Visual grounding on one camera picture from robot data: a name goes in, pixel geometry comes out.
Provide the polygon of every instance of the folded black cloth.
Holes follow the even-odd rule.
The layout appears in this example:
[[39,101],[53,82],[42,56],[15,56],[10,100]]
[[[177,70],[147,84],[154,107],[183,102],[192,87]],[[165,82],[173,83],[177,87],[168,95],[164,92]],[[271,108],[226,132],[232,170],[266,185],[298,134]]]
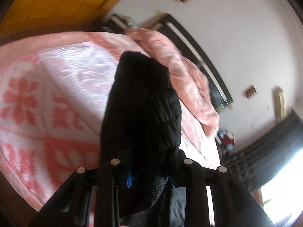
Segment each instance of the folded black cloth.
[[132,186],[119,189],[121,218],[148,210],[172,189],[180,142],[181,106],[168,68],[140,53],[123,53],[102,124],[100,156],[103,164],[132,147]]

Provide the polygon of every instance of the black headboard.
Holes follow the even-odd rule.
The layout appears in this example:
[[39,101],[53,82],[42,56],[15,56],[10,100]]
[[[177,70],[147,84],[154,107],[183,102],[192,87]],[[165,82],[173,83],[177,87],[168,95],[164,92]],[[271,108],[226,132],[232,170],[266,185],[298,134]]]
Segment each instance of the black headboard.
[[216,68],[203,49],[175,18],[166,14],[150,28],[167,36],[182,55],[192,61],[205,74],[209,80],[211,101],[217,112],[231,107],[233,99]]

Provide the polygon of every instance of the white wall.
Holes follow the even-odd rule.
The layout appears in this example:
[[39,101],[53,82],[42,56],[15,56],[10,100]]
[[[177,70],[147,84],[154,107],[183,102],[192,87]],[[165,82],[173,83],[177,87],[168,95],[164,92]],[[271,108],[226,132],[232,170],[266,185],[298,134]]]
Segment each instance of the white wall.
[[[235,134],[238,148],[274,126],[276,85],[284,89],[287,106],[294,105],[303,26],[286,0],[122,0],[113,12],[142,24],[157,9],[186,28],[224,80],[234,109],[220,114],[220,126]],[[251,84],[258,94],[248,100],[242,93]]]

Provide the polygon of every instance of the pink blanket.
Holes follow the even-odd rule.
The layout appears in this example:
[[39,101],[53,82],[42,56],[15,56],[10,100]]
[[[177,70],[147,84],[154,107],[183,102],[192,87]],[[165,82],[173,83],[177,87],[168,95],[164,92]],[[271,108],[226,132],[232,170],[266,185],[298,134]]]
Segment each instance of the pink blanket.
[[214,139],[205,136],[199,123],[205,122],[208,137],[218,128],[205,76],[175,48],[170,60],[169,41],[162,54],[153,41],[141,46],[126,35],[75,32],[26,38],[0,48],[0,170],[36,210],[77,167],[98,167],[99,131],[124,51],[140,51],[169,66],[184,103],[185,153],[203,166],[220,165]]

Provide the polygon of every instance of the dark curtain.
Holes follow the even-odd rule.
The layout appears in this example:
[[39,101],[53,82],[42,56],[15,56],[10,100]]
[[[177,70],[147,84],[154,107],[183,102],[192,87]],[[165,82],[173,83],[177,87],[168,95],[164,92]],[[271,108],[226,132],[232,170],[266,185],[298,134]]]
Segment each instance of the dark curtain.
[[292,111],[261,139],[222,163],[251,192],[273,179],[301,149],[303,124]]

